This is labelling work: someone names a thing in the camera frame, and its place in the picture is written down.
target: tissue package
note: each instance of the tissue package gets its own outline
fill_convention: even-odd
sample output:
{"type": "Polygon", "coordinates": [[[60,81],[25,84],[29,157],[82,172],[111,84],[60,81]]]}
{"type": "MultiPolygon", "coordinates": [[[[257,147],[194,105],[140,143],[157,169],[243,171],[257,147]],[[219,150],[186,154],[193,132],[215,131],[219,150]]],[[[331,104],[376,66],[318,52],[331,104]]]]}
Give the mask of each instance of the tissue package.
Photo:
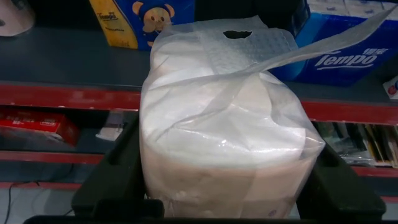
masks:
{"type": "Polygon", "coordinates": [[[164,27],[193,22],[194,0],[90,0],[110,46],[150,50],[164,27]]]}
{"type": "MultiPolygon", "coordinates": [[[[393,7],[393,3],[358,0],[308,0],[310,17],[295,40],[299,47],[339,34],[366,18],[393,7]]],[[[273,74],[286,81],[350,86],[398,52],[398,12],[366,40],[317,58],[276,68],[273,74]]]]}
{"type": "Polygon", "coordinates": [[[79,139],[80,130],[64,114],[44,113],[19,109],[0,109],[0,134],[9,148],[19,148],[20,143],[51,145],[52,149],[71,148],[79,139]]]}

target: red shelf edge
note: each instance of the red shelf edge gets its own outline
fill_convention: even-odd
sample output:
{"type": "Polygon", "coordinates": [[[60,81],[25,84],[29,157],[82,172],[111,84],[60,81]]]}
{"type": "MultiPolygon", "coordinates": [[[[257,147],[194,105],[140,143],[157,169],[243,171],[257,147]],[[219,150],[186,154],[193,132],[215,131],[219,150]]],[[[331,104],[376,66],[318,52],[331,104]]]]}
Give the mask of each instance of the red shelf edge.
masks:
{"type": "Polygon", "coordinates": [[[0,105],[91,110],[137,110],[139,91],[0,85],[0,105]]]}
{"type": "Polygon", "coordinates": [[[78,190],[81,184],[74,183],[60,183],[60,182],[35,182],[22,183],[22,182],[0,182],[0,189],[8,189],[13,184],[13,187],[31,189],[31,188],[44,188],[44,189],[57,189],[57,190],[78,190]]]}
{"type": "Polygon", "coordinates": [[[312,121],[398,125],[398,106],[302,101],[312,121]]]}
{"type": "Polygon", "coordinates": [[[393,168],[381,168],[381,167],[358,167],[351,166],[351,168],[359,176],[370,176],[370,177],[398,177],[398,169],[393,168]]]}
{"type": "Polygon", "coordinates": [[[102,154],[77,154],[70,152],[0,151],[0,161],[33,161],[96,165],[100,163],[103,157],[104,155],[102,154]]]}
{"type": "MultiPolygon", "coordinates": [[[[140,98],[139,91],[0,85],[0,105],[92,110],[138,110],[140,98]]],[[[398,124],[398,106],[317,100],[303,100],[302,105],[308,117],[313,121],[398,124]]]]}

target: plastic wrap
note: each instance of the plastic wrap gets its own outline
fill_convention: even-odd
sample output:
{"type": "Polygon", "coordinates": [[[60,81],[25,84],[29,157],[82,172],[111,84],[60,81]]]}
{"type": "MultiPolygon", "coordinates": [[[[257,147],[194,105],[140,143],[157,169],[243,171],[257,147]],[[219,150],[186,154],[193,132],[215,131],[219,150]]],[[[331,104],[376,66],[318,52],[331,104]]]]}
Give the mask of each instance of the plastic wrap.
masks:
{"type": "Polygon", "coordinates": [[[258,18],[164,30],[142,87],[148,196],[163,201],[166,217],[285,217],[325,143],[268,70],[357,44],[387,15],[301,49],[258,18]],[[229,39],[228,30],[250,35],[229,39]]]}

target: toilet paper package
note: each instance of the toilet paper package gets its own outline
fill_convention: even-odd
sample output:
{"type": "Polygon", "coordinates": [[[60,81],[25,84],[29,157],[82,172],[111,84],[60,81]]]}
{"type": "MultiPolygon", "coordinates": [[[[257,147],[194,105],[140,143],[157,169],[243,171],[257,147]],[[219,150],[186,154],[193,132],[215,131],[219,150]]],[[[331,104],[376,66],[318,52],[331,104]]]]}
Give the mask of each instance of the toilet paper package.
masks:
{"type": "MultiPolygon", "coordinates": [[[[309,13],[308,19],[294,23],[299,47],[339,34],[356,26],[395,4],[360,0],[308,0],[307,11],[298,11],[294,17],[309,13]]],[[[366,40],[345,49],[281,68],[272,73],[280,80],[322,85],[350,86],[382,66],[398,53],[398,11],[366,40]]]]}
{"type": "Polygon", "coordinates": [[[325,143],[269,70],[357,44],[389,13],[302,48],[258,17],[165,29],[141,93],[148,197],[166,217],[288,215],[325,143]]]}

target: tempo logo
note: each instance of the tempo logo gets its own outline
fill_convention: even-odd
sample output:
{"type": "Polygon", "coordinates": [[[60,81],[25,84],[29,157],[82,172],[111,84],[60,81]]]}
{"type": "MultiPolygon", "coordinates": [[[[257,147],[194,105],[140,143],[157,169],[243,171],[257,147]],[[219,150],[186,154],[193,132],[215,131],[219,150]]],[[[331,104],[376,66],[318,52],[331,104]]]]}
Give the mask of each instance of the tempo logo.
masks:
{"type": "Polygon", "coordinates": [[[366,49],[362,55],[347,55],[335,57],[341,51],[330,52],[324,55],[316,64],[317,70],[333,68],[368,68],[373,66],[373,62],[378,55],[382,55],[388,49],[366,49]]]}

